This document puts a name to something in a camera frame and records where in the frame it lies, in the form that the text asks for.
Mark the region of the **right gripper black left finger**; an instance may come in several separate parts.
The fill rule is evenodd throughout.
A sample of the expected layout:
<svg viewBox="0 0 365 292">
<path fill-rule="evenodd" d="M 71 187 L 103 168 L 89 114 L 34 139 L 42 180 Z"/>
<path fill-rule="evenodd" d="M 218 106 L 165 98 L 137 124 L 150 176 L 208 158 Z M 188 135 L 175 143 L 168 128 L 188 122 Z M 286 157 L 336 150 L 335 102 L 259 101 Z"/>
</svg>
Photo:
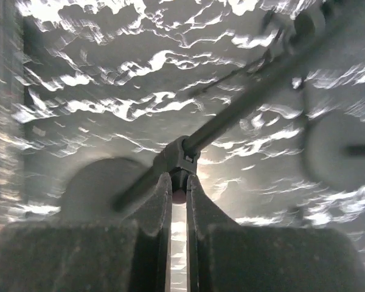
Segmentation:
<svg viewBox="0 0 365 292">
<path fill-rule="evenodd" d="M 19 221 L 0 231 L 0 291 L 169 291 L 172 182 L 123 220 Z"/>
</svg>

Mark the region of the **black round-base desk stand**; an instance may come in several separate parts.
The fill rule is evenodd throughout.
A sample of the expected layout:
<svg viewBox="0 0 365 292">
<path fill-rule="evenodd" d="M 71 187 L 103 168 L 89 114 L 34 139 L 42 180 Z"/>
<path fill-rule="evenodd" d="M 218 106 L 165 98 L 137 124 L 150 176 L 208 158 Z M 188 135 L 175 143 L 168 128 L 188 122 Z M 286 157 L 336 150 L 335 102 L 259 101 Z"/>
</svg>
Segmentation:
<svg viewBox="0 0 365 292">
<path fill-rule="evenodd" d="M 316 183 L 339 192 L 365 186 L 365 123 L 339 110 L 306 121 L 302 167 Z"/>
</svg>

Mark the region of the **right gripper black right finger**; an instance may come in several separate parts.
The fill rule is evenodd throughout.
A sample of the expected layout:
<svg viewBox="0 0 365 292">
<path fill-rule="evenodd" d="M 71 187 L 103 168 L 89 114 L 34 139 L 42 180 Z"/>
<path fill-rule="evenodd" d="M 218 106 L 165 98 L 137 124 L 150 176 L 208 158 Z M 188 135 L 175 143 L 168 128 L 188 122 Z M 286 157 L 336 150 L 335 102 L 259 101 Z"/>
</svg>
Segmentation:
<svg viewBox="0 0 365 292">
<path fill-rule="evenodd" d="M 365 291 L 365 267 L 335 229 L 242 226 L 187 180 L 189 291 Z"/>
</svg>

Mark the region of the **black clamp arm purple mic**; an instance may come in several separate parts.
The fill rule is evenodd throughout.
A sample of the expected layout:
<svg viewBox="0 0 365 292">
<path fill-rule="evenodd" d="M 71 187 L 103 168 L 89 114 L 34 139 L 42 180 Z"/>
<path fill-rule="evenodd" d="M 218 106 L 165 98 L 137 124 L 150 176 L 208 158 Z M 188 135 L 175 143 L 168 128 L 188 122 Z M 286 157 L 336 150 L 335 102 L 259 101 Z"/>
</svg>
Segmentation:
<svg viewBox="0 0 365 292">
<path fill-rule="evenodd" d="M 128 157 L 105 158 L 80 169 L 61 196 L 57 215 L 69 225 L 168 223 L 173 205 L 183 203 L 188 219 L 198 207 L 207 224 L 234 224 L 204 192 L 197 177 L 201 151 L 265 103 L 293 77 L 304 80 L 308 66 L 342 33 L 340 19 L 320 19 L 310 30 L 284 26 L 263 57 L 249 65 L 246 90 L 196 132 L 160 151 L 151 167 Z"/>
</svg>

